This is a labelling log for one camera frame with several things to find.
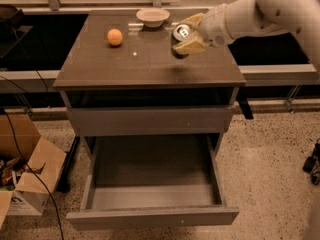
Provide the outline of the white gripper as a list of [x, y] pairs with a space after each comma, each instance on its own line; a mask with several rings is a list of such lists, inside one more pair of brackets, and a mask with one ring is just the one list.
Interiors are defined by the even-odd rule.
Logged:
[[209, 46], [223, 47], [232, 44], [234, 39], [227, 28], [226, 9], [227, 5], [221, 4], [205, 14], [197, 13], [183, 19], [182, 23], [195, 32], [186, 37], [174, 33], [175, 44], [172, 45], [172, 50], [178, 55], [191, 55], [201, 53]]

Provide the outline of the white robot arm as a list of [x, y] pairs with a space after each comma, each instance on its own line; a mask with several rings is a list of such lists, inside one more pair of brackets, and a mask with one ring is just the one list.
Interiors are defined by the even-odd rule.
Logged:
[[318, 0], [238, 0], [180, 21], [172, 32], [172, 50], [180, 56], [223, 47], [243, 37], [288, 32], [309, 61], [320, 64], [320, 3]]

